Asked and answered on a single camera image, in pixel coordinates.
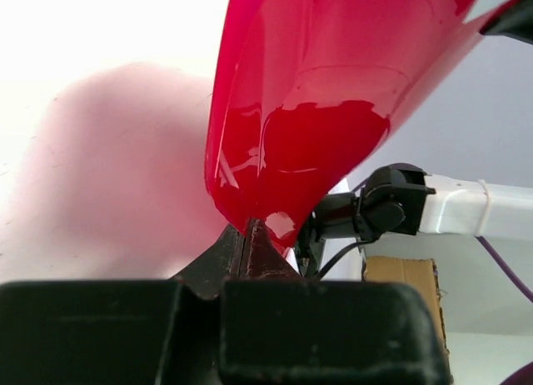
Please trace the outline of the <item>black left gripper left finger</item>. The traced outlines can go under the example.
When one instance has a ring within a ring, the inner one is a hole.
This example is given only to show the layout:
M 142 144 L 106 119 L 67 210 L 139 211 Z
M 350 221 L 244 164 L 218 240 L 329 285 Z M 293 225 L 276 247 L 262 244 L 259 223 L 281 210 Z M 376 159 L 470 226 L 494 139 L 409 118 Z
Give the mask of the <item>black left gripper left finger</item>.
M 4 384 L 218 384 L 222 283 L 234 227 L 162 280 L 9 282 L 1 287 Z

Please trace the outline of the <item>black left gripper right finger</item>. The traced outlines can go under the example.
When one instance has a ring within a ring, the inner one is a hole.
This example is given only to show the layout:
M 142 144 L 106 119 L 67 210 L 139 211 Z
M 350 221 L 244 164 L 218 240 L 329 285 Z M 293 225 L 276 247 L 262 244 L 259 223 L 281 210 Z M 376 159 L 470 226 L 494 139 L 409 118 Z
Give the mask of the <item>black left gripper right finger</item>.
M 218 373 L 225 384 L 448 384 L 431 313 L 400 282 L 316 281 L 279 262 L 247 225 L 239 276 L 222 286 Z

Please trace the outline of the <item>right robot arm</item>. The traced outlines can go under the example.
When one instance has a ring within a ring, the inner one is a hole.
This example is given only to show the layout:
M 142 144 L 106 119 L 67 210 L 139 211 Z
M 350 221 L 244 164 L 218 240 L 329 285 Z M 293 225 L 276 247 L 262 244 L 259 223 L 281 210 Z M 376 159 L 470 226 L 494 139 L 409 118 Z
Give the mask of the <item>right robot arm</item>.
M 445 341 L 421 295 L 402 282 L 327 281 L 311 244 L 416 235 L 442 194 L 409 164 L 380 167 L 359 193 L 324 197 L 295 246 L 302 269 L 281 277 L 272 227 L 247 214 L 237 277 L 222 289 L 219 375 L 225 384 L 450 384 Z

